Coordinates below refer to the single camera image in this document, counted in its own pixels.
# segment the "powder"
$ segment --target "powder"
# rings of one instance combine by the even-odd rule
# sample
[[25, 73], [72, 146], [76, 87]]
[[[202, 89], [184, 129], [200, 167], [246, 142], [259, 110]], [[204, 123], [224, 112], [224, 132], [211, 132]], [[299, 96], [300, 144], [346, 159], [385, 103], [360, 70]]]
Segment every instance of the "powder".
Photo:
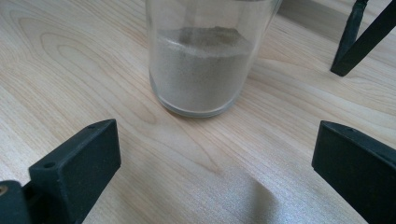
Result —
[[253, 47], [235, 29], [160, 30], [151, 52], [150, 78], [165, 105], [210, 113], [231, 104], [248, 74]]

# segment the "table surface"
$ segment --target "table surface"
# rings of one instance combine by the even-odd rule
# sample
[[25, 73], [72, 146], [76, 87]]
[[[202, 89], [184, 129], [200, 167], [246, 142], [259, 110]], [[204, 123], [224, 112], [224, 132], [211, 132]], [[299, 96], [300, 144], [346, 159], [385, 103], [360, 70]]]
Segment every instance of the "table surface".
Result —
[[144, 1], [0, 0], [0, 179], [114, 118], [122, 166], [84, 223], [364, 223], [311, 167], [321, 120], [396, 147], [395, 31], [329, 71], [353, 2], [284, 0], [236, 104], [186, 119], [149, 85]]

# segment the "clear glass container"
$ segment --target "clear glass container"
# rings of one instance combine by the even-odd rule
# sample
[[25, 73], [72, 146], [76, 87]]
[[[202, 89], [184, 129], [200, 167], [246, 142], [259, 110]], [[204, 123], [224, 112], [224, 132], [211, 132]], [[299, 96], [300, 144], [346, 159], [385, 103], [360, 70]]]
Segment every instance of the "clear glass container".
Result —
[[217, 115], [241, 91], [281, 0], [146, 0], [149, 77], [187, 117]]

